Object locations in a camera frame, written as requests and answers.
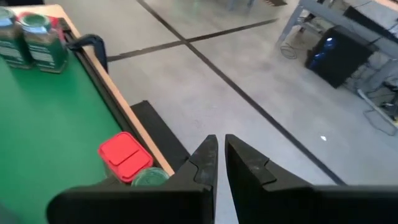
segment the jar label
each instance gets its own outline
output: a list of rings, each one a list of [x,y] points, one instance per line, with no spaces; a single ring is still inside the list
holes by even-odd
[[[47,29],[45,27],[29,27],[22,26],[23,30],[26,32],[30,32],[31,34],[46,34]]]
[[[23,35],[15,39],[0,37],[0,55],[10,65],[28,67],[33,63]]]
[[[49,45],[28,42],[36,65],[46,72],[60,72],[67,59],[67,50],[59,39]]]
[[[0,19],[0,26],[9,26],[12,25],[12,21],[10,19]]]

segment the green table surface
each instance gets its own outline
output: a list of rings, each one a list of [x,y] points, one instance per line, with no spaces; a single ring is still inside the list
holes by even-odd
[[[73,54],[61,74],[0,59],[0,204],[20,223],[46,223],[52,197],[105,178],[97,148],[120,131]]]

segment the wooden table edge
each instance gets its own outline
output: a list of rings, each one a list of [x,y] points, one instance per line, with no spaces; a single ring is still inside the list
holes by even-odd
[[[46,5],[46,6],[20,6],[20,7],[10,7],[16,14],[19,14],[21,12],[35,12],[39,14],[44,14],[48,16],[53,16],[53,17],[62,17],[66,20],[68,25],[70,26],[73,34],[76,37],[80,37],[80,33],[77,31],[76,27],[73,25],[72,21],[69,19],[65,11],[63,10],[62,6],[58,4],[53,4],[53,5]],[[149,136],[148,132],[145,130],[141,122],[138,120],[137,116],[134,114],[132,109],[130,109],[129,104],[127,101],[123,98],[122,94],[116,87],[116,85],[113,83],[112,79],[109,77],[108,73],[106,73],[105,69],[102,67],[100,64],[100,61],[95,57],[94,51],[91,47],[85,47],[84,48],[88,58],[93,62],[93,65],[96,67],[97,71],[103,78],[105,84],[109,87],[109,89],[112,91],[113,95],[119,102],[119,104],[122,106],[124,112],[127,114],[129,117],[131,123],[135,126],[145,143],[147,144],[149,150],[153,153],[155,156],[156,160],[159,162],[159,164],[162,166],[163,170],[168,173],[168,175],[173,175],[174,170],[171,168],[170,164],[167,162],[159,148],[156,146],[155,142],[152,140],[152,138]]]
[[[398,4],[393,1],[390,0],[373,0],[373,1],[398,12]]]

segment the black bracket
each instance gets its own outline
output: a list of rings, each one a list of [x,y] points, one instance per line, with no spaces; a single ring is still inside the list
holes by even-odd
[[[86,34],[76,40],[67,43],[70,50],[80,50],[82,47],[92,45],[94,47],[95,56],[98,58],[102,67],[108,72],[108,60],[106,59],[106,50],[104,40],[95,34]]]

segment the green label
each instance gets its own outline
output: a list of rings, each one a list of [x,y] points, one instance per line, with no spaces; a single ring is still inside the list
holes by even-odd
[[[32,57],[41,69],[61,70],[67,59],[67,50],[58,39],[49,45],[36,42],[28,42],[28,45]]]
[[[0,37],[0,55],[7,63],[15,66],[29,66],[33,63],[23,35],[15,39]]]

